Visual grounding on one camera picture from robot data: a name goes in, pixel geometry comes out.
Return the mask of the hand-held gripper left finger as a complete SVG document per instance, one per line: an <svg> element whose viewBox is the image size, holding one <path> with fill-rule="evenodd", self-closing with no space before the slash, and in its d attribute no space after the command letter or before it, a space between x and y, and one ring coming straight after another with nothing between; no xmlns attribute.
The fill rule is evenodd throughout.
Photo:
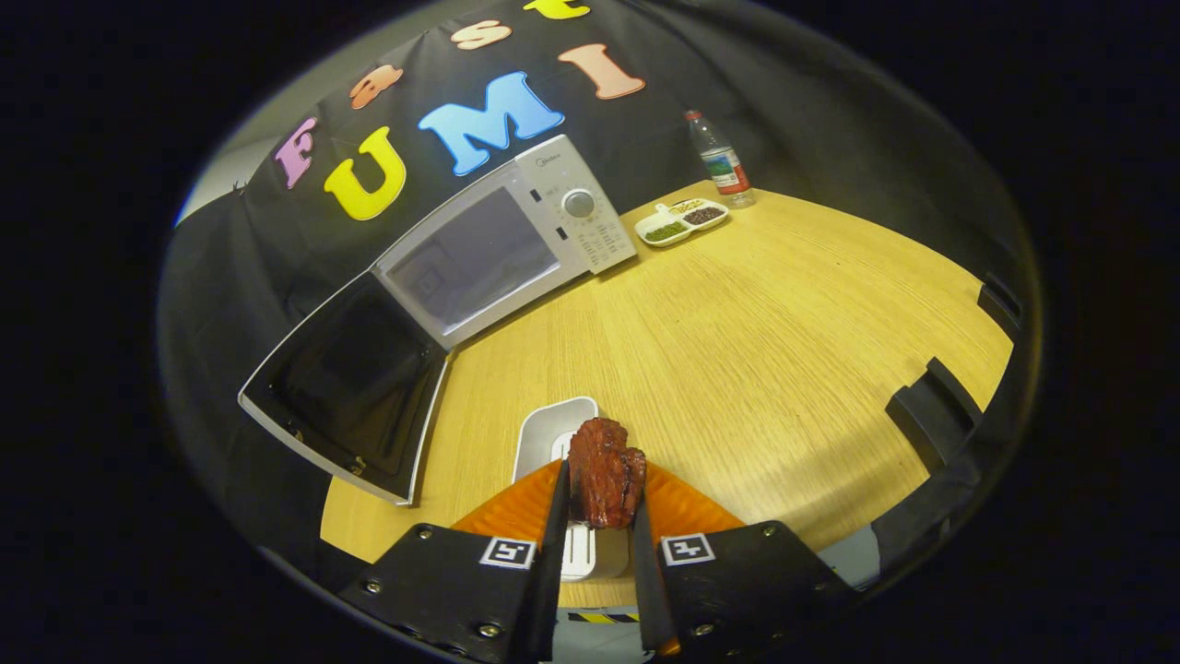
<svg viewBox="0 0 1180 664"><path fill-rule="evenodd" d="M526 535L417 524L337 597L446 663L550 660L569 497L568 464L549 462L493 497L540 509Z"/></svg>

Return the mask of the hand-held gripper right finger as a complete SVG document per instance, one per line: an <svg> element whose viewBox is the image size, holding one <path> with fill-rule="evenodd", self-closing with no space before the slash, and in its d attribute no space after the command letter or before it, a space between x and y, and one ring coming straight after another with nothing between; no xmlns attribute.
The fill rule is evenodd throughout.
<svg viewBox="0 0 1180 664"><path fill-rule="evenodd" d="M746 524L657 464L632 546L641 639L657 660L760 660L861 598L784 522Z"/></svg>

